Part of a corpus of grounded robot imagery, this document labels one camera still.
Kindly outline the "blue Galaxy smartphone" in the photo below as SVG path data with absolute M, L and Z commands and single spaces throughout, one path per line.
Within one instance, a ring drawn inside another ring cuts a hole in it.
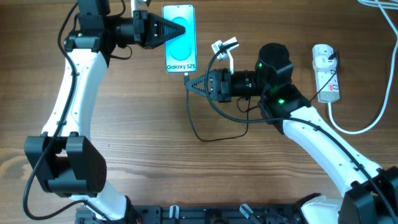
M 193 4 L 165 5 L 162 8 L 162 15 L 164 19 L 185 28 L 184 34 L 165 43 L 166 72 L 195 72 L 197 70 L 197 42 Z

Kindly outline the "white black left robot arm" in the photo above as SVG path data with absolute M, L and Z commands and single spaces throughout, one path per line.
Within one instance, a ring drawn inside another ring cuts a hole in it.
M 53 111 L 39 136 L 25 140 L 32 166 L 29 182 L 44 192 L 83 204 L 99 222 L 141 223 L 130 199 L 106 180 L 104 157 L 90 141 L 96 96 L 116 47 L 154 49 L 185 33 L 184 26 L 139 9 L 131 17 L 112 14 L 108 1 L 77 1 L 67 20 L 70 33 L 58 36 L 65 73 Z

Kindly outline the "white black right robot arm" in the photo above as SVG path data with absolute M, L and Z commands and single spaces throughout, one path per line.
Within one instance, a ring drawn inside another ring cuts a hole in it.
M 301 199 L 292 223 L 396 223 L 397 167 L 383 169 L 331 129 L 292 83 L 292 72 L 286 46 L 270 43 L 260 49 L 253 71 L 207 67 L 204 75 L 186 78 L 185 89 L 211 106 L 235 96 L 259 97 L 261 121 L 304 148 L 329 175 L 341 198 Z

